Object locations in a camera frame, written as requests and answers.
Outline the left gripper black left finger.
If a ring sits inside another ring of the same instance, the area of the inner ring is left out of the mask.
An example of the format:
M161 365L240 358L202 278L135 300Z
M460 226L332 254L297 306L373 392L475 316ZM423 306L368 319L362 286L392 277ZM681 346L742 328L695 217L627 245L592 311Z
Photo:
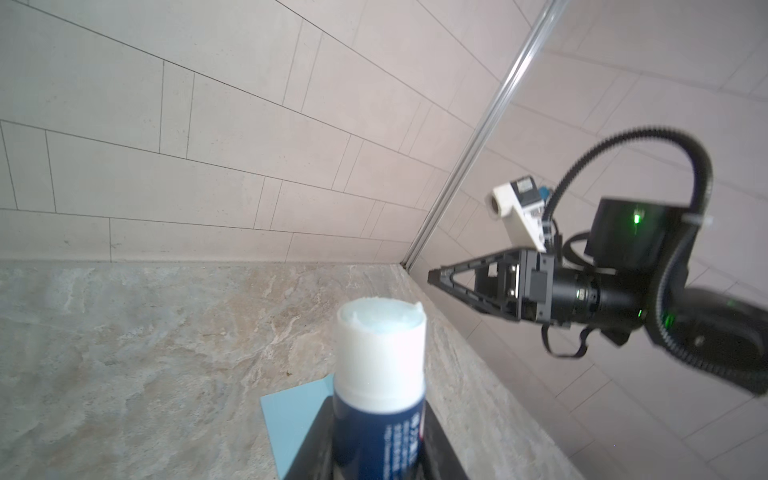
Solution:
M322 403L285 480L332 480L333 397Z

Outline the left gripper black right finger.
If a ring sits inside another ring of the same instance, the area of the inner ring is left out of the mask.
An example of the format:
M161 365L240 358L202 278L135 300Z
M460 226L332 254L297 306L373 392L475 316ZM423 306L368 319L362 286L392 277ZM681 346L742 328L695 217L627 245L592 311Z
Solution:
M424 410L419 478L424 480L469 479L429 402L425 403Z

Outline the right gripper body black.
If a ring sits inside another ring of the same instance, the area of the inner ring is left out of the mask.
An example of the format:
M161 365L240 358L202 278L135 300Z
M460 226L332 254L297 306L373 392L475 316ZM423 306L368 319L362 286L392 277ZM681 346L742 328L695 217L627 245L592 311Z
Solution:
M486 256L475 270L473 309L511 322L551 320L554 258L510 249Z

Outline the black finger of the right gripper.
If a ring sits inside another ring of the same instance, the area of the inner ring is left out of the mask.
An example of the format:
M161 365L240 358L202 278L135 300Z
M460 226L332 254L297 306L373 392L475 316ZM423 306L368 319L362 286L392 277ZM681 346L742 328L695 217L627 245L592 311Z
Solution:
M479 313L504 320L520 319L517 315L517 301L514 297L509 299L504 296L497 298L493 295L485 295L452 281L439 280L437 288Z
M510 268L518 265L519 257L518 249L508 249L448 266L441 266L429 271L427 281L432 286L441 284L452 286L456 283L454 280L456 275L471 272L474 274L475 280L481 284L499 279L505 282Z

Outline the teal paper envelope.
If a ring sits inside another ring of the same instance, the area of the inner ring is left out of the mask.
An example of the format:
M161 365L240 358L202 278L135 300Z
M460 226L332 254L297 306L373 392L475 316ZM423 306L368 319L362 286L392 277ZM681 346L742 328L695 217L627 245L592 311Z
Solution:
M325 399L333 393L333 375L262 396L277 476L284 479Z

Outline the blue white glue stick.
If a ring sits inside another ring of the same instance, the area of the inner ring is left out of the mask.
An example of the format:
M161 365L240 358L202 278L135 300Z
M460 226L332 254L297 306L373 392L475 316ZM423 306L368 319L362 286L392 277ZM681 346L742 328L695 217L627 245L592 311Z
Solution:
M334 478L414 477L423 440L426 331L419 302L369 297L339 308Z

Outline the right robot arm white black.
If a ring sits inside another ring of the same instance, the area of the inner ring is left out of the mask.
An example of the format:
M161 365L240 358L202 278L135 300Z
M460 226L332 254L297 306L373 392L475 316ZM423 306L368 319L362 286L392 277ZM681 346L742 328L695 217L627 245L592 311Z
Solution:
M592 227L564 238L555 211L580 172L604 152L636 140L665 141L689 159L685 205L604 198ZM617 346L644 330L652 343L686 366L755 396L767 392L767 312L704 288L688 287L689 259L712 196L713 169L701 143L661 126L603 139L583 154L548 197L524 177L498 187L492 212L514 206L539 219L541 246L517 246L433 269L429 283L473 310L529 322L543 334L580 325Z

